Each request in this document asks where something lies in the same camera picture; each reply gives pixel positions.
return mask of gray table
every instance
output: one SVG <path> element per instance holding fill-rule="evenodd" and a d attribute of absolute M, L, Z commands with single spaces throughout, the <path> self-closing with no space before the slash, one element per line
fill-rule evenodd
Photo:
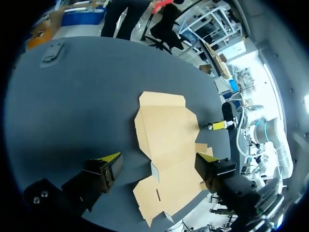
<path fill-rule="evenodd" d="M 83 217 L 116 231 L 161 232 L 172 226 L 161 214 L 149 228 L 132 192 L 151 174 L 135 133 L 138 97 L 145 90 L 184 95 L 199 124 L 219 121 L 221 102 L 212 79 L 177 57 L 129 41 L 67 38 L 58 64 L 40 68 L 46 48 L 43 44 L 23 55 L 6 98 L 5 136 L 20 190 L 44 177 L 61 187 L 87 159 L 121 151 L 119 178 Z M 208 143 L 218 158 L 230 157 L 225 130 L 201 131 L 197 142 Z M 175 214 L 174 221 L 207 193 Z"/>

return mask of person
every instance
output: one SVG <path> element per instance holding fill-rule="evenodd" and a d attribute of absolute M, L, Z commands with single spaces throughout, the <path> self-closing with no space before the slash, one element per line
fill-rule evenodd
<path fill-rule="evenodd" d="M 105 16 L 105 23 L 101 31 L 101 36 L 114 36 L 117 21 L 127 8 L 126 17 L 123 20 L 116 37 L 119 39 L 130 40 L 134 27 L 148 8 L 150 2 L 150 0 L 112 0 Z"/>

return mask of floor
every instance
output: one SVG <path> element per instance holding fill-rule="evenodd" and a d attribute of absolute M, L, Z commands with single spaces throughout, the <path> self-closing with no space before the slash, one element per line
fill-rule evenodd
<path fill-rule="evenodd" d="M 133 32 L 132 32 L 132 36 L 131 36 L 131 41 L 137 42 L 137 43 L 141 43 L 141 44 L 152 44 L 152 42 L 150 41 L 140 41 L 140 38 L 142 36 L 142 33 L 145 29 L 146 23 L 150 17 L 151 14 L 151 8 L 149 7 L 145 13 L 143 14 L 143 16 L 140 18 L 139 23 L 136 25 L 136 27 L 134 28 Z M 126 12 L 124 12 L 118 23 L 117 23 L 117 27 L 116 27 L 116 32 L 115 35 L 117 34 L 120 25 L 123 21 L 123 19 L 126 16 Z M 161 19 L 161 14 L 155 14 L 146 33 L 146 36 L 152 37 L 149 29 L 154 26 L 157 22 L 159 22 Z M 66 26 L 66 27 L 61 27 L 59 29 L 59 31 L 56 33 L 56 35 L 53 37 L 53 39 L 60 39 L 63 37 L 72 37 L 72 36 L 100 36 L 101 34 L 101 29 L 104 25 L 104 20 L 99 24 L 99 25 L 77 25 L 77 26 Z M 178 56 L 181 52 L 181 50 L 179 50 L 178 48 L 173 48 L 172 49 L 172 53 L 175 56 Z M 181 59 L 186 60 L 187 62 L 191 63 L 192 65 L 199 67 L 201 64 L 205 64 L 204 61 L 202 61 L 199 56 L 195 55 L 195 52 L 191 51 L 188 52 L 187 54 L 181 56 Z"/>
<path fill-rule="evenodd" d="M 137 42 L 137 43 L 142 43 L 145 45 L 151 44 L 151 42 L 149 41 L 142 42 L 140 40 L 142 33 L 145 29 L 145 25 L 150 17 L 150 14 L 151 14 L 151 8 L 148 8 L 132 32 L 132 37 L 131 37 L 132 41 Z M 125 15 L 126 13 L 124 12 L 122 16 L 120 17 L 115 34 L 117 34 Z M 151 28 L 158 21 L 160 21 L 160 19 L 161 19 L 161 15 L 155 14 L 149 25 L 149 28 Z M 104 21 L 102 21 L 99 25 L 77 25 L 77 26 L 62 27 L 56 33 L 53 39 L 60 39 L 64 37 L 73 37 L 73 36 L 100 36 L 103 25 L 104 25 Z M 151 37 L 149 30 L 147 31 L 146 35 Z M 175 56 L 178 56 L 181 52 L 182 51 L 177 48 L 172 49 L 172 53 Z M 197 56 L 195 52 L 193 51 L 190 51 L 187 54 L 181 56 L 181 59 L 186 60 L 187 62 L 189 62 L 190 64 L 194 65 L 197 68 L 201 64 L 205 64 L 205 62 L 202 61 L 200 57 Z M 216 84 L 217 84 L 219 92 L 226 90 L 224 85 L 221 85 L 220 83 L 216 83 Z M 196 230 L 198 228 L 207 226 L 207 224 L 214 225 L 217 228 L 228 222 L 228 217 L 216 215 L 216 214 L 209 212 L 210 209 L 216 209 L 219 207 L 219 205 L 216 204 L 216 202 L 210 203 L 209 201 L 210 201 L 210 195 L 207 198 L 205 198 L 194 210 L 192 210 L 183 219 L 183 221 L 189 228 L 193 227 Z M 185 229 L 186 228 L 182 224 L 182 221 L 180 221 L 180 222 L 177 222 L 173 227 L 171 227 L 169 231 L 182 232 Z"/>

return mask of blue container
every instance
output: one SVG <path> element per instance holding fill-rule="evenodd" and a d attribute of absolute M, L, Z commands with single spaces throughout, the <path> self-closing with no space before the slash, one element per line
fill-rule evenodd
<path fill-rule="evenodd" d="M 236 81 L 235 81 L 235 80 L 230 80 L 229 82 L 230 82 L 230 85 L 231 85 L 232 89 L 233 89 L 235 92 L 238 91 L 238 86 L 237 86 Z"/>
<path fill-rule="evenodd" d="M 105 8 L 103 8 L 103 12 L 68 12 L 63 15 L 61 25 L 98 25 L 105 13 Z"/>

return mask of flat cardboard box blank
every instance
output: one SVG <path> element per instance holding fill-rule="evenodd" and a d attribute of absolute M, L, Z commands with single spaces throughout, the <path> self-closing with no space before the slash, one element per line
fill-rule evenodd
<path fill-rule="evenodd" d="M 204 189 L 195 156 L 208 150 L 206 144 L 195 144 L 197 117 L 185 107 L 183 96 L 143 92 L 134 121 L 140 149 L 152 161 L 152 175 L 133 190 L 139 210 L 149 227 L 162 212 L 173 221 Z"/>

